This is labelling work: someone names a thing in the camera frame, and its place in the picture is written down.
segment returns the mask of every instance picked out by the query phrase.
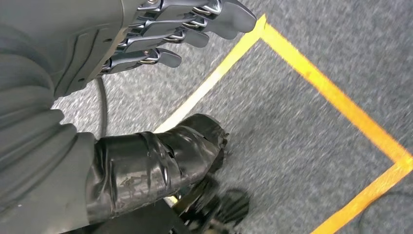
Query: metal linkage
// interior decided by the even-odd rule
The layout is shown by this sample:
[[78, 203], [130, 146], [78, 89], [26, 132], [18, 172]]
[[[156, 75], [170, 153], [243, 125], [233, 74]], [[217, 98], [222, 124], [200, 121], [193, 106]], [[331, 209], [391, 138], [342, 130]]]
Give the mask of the metal linkage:
[[255, 16], [237, 0], [147, 0], [136, 10], [125, 39], [100, 74], [130, 70], [143, 64], [177, 67], [181, 57], [157, 48], [165, 43], [188, 43], [202, 48], [213, 32], [234, 39], [251, 31]]

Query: robotic hand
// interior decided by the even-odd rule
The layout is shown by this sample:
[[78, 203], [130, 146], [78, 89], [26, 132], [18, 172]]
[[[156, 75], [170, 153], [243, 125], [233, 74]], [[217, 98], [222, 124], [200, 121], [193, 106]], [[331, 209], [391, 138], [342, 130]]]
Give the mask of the robotic hand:
[[0, 0], [0, 233], [70, 231], [201, 180], [226, 143], [211, 117], [96, 141], [50, 108], [104, 74], [179, 66], [165, 43], [255, 22], [236, 0]]

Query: yellow tape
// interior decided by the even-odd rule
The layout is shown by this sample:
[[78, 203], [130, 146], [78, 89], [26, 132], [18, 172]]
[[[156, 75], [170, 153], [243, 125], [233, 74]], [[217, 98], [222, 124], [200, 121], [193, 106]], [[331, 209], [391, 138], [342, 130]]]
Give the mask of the yellow tape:
[[337, 211], [312, 234], [330, 234], [337, 232], [341, 227], [350, 222], [354, 217], [366, 209], [373, 201], [385, 194], [397, 182], [412, 171], [412, 166], [407, 168], [402, 163], [396, 163], [361, 191], [346, 206]]
[[335, 233], [412, 171], [412, 155], [271, 25], [265, 25], [262, 39], [309, 83], [318, 89], [320, 94], [364, 133], [374, 145], [395, 162], [395, 165], [313, 231], [314, 234]]
[[325, 99], [346, 116], [393, 162], [412, 160], [412, 156], [403, 146], [372, 120], [271, 25], [265, 26], [262, 39], [304, 79], [318, 89]]

